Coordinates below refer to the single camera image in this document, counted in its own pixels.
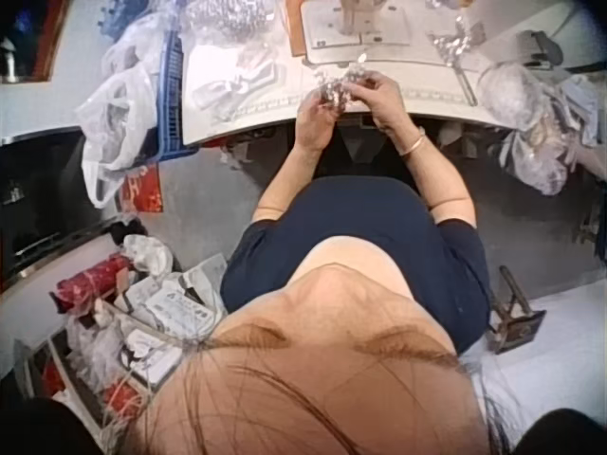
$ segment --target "navy blue shirt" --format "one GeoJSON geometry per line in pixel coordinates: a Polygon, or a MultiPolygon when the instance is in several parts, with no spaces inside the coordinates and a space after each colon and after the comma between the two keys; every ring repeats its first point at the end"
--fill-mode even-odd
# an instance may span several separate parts
{"type": "Polygon", "coordinates": [[[460,220],[436,225],[419,196],[388,177],[314,180],[279,220],[249,226],[221,285],[228,311],[284,287],[315,245],[338,235],[388,253],[458,353],[487,329],[489,280],[476,229],[460,220]]]}

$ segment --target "woman's left hand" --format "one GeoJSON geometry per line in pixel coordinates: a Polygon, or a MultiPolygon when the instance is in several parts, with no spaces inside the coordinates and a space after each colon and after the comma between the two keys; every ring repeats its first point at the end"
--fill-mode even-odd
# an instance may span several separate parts
{"type": "Polygon", "coordinates": [[[322,103],[319,90],[310,92],[302,101],[295,121],[295,145],[312,154],[321,154],[333,135],[340,113],[322,103]]]}

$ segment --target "woman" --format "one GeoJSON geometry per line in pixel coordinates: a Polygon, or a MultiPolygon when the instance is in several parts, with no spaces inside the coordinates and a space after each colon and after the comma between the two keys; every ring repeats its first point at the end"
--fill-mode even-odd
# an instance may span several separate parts
{"type": "Polygon", "coordinates": [[[223,280],[230,314],[161,389],[127,451],[488,453],[457,361],[489,313],[469,193],[395,82],[370,73],[347,89],[419,195],[388,177],[312,181],[339,113],[308,97],[223,280]]]}

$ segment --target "woman's right hand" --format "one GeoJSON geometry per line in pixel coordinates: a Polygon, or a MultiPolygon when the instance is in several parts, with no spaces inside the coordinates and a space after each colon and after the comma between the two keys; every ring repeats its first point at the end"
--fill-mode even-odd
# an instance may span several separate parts
{"type": "Polygon", "coordinates": [[[399,131],[413,124],[405,110],[398,83],[376,71],[367,71],[363,83],[347,83],[345,87],[354,99],[369,107],[377,128],[396,141],[399,131]]]}

